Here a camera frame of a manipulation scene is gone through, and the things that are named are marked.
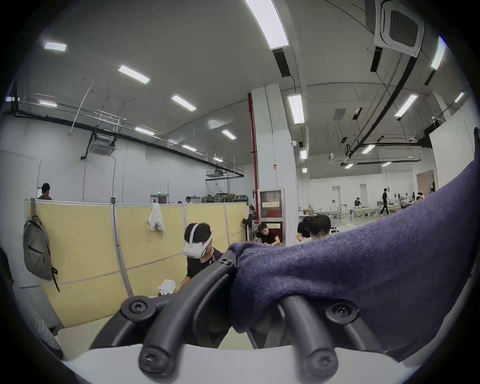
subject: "black shirt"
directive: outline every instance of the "black shirt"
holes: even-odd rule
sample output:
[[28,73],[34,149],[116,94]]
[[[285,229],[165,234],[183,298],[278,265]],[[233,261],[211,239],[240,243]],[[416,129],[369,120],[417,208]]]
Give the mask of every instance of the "black shirt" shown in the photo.
[[214,263],[217,260],[220,260],[223,253],[219,250],[213,248],[213,255],[205,263],[201,263],[200,259],[195,259],[193,257],[187,257],[187,276],[193,278],[197,273],[203,271],[211,263]]
[[299,222],[297,226],[297,233],[301,233],[303,237],[310,237],[310,232],[303,221]]
[[268,231],[267,235],[257,232],[257,238],[262,239],[262,243],[272,244],[275,242],[275,234],[270,230]]

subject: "gray backpack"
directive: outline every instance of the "gray backpack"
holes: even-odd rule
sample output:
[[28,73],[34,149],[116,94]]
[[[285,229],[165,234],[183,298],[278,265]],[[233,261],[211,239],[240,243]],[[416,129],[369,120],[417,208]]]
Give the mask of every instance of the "gray backpack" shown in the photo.
[[28,219],[24,226],[24,259],[25,266],[31,273],[44,280],[53,279],[60,292],[55,281],[58,271],[52,267],[50,260],[48,235],[37,215]]

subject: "purple fabric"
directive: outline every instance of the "purple fabric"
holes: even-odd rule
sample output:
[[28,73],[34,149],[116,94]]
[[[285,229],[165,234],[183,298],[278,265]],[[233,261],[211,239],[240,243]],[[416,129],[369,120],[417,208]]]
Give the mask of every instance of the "purple fabric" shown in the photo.
[[293,247],[245,243],[230,316],[245,332],[275,300],[299,294],[355,303],[384,350],[433,337],[470,273],[479,229],[480,150],[454,180],[385,220]]

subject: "white vr headset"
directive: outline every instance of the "white vr headset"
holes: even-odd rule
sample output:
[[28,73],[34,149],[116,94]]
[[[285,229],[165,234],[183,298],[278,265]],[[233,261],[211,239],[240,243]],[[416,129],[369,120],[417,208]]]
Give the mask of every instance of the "white vr headset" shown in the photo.
[[192,257],[195,259],[200,259],[201,257],[204,257],[208,246],[212,243],[212,236],[213,232],[210,231],[210,237],[208,240],[205,242],[205,244],[199,242],[199,243],[194,243],[193,242],[193,234],[198,227],[198,224],[195,224],[192,228],[192,232],[190,233],[190,241],[187,243],[185,242],[185,246],[183,247],[183,253],[187,257]]

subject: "white towel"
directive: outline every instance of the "white towel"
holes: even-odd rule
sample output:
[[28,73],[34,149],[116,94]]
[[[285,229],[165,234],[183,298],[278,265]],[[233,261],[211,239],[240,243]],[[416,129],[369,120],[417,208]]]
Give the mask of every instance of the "white towel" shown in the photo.
[[165,230],[162,211],[160,211],[160,204],[153,203],[152,212],[150,212],[150,216],[148,217],[148,224],[150,224],[150,232],[155,230],[163,232]]

